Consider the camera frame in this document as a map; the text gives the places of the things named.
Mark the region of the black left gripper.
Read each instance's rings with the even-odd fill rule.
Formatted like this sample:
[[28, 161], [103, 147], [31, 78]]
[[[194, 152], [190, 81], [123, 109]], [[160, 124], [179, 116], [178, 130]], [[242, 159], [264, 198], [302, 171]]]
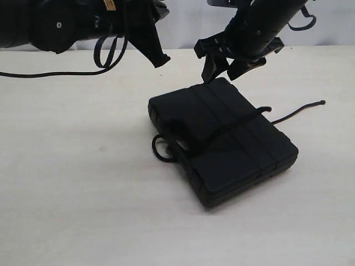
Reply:
[[94, 1], [94, 38], [127, 37], [155, 68], [171, 58], [162, 50], [156, 23], [169, 14], [163, 1]]

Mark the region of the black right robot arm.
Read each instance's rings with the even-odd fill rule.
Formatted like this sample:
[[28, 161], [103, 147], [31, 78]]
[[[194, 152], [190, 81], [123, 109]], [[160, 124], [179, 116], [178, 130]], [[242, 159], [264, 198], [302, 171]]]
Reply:
[[240, 1], [226, 28], [199, 39], [196, 56], [205, 58], [201, 77], [205, 83], [226, 72], [231, 80], [266, 64], [266, 56], [284, 44], [277, 36], [305, 1]]

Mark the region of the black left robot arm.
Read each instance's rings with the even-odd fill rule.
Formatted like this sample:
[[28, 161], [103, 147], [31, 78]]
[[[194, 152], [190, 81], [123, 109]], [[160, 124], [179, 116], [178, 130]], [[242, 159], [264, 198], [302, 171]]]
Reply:
[[95, 64], [107, 69], [123, 38], [158, 68], [170, 60], [156, 29], [168, 14], [162, 1], [1, 1], [1, 48], [30, 44], [60, 54], [96, 39]]

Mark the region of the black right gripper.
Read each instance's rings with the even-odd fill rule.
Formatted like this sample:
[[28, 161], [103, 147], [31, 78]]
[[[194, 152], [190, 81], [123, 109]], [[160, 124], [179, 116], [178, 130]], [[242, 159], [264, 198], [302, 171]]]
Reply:
[[[199, 59], [205, 57], [201, 74], [203, 81], [212, 82], [225, 71], [233, 81], [264, 66], [265, 56], [277, 54], [284, 48], [284, 43], [277, 36], [284, 27], [285, 19], [281, 17], [244, 18], [240, 21], [234, 18], [224, 31], [199, 39], [194, 51]], [[228, 59], [236, 60], [229, 65]]]

